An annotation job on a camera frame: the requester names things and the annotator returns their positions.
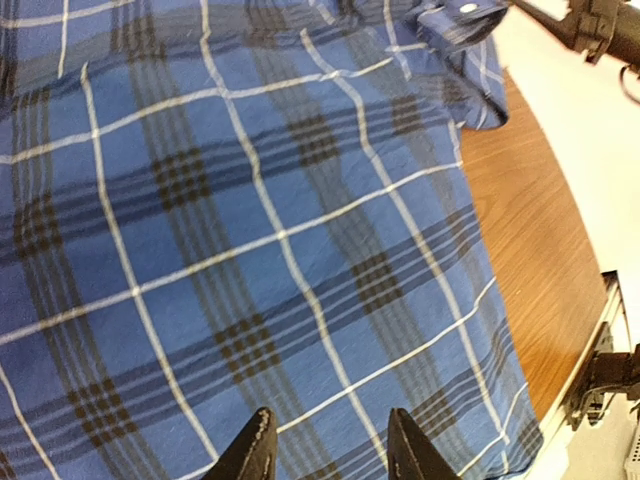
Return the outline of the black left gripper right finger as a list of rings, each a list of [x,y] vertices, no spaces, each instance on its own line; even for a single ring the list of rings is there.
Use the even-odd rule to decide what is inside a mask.
[[[458,480],[458,475],[403,408],[390,411],[387,457],[391,480]]]

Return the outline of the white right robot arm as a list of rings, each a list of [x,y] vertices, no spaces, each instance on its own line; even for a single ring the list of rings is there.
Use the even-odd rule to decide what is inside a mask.
[[[586,53],[585,62],[596,65],[607,55],[623,63],[618,79],[624,95],[634,104],[625,84],[625,74],[639,76],[639,9],[629,1],[569,1],[568,13],[557,20],[527,1],[511,4],[545,28],[567,49]]]

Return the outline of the blue plaid long sleeve shirt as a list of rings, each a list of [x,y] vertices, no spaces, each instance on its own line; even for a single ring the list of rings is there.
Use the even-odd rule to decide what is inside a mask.
[[[5,1],[1,475],[465,479],[543,443],[460,154],[504,1]]]

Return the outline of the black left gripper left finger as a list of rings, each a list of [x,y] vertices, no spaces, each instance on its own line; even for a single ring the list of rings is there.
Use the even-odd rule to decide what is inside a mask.
[[[267,480],[276,478],[275,413],[259,408],[202,480]]]

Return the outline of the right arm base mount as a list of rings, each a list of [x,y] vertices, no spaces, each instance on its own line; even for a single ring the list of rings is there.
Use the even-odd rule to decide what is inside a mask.
[[[618,274],[606,272],[603,280],[607,302],[585,359],[561,402],[574,431],[583,422],[591,426],[600,423],[616,395],[633,402],[634,413],[639,409],[639,347],[614,350],[612,326],[617,317],[626,316],[626,310]]]

